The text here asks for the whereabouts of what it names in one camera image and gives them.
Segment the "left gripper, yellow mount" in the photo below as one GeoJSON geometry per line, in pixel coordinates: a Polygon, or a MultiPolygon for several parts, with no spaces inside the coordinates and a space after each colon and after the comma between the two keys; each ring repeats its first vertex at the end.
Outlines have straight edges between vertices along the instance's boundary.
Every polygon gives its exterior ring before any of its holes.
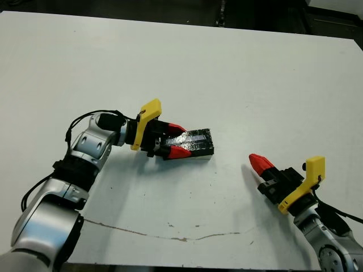
{"type": "MultiPolygon", "coordinates": [[[[153,99],[150,102],[143,105],[134,120],[129,120],[126,126],[125,143],[130,145],[130,149],[138,151],[142,148],[144,141],[147,141],[150,136],[149,126],[152,121],[158,119],[162,113],[161,101],[159,99],[153,99]]],[[[165,135],[181,135],[186,132],[185,128],[180,125],[158,121],[160,130],[165,135]]],[[[192,156],[189,150],[186,150],[179,146],[162,146],[157,155],[163,159],[182,159],[192,156]]]]}

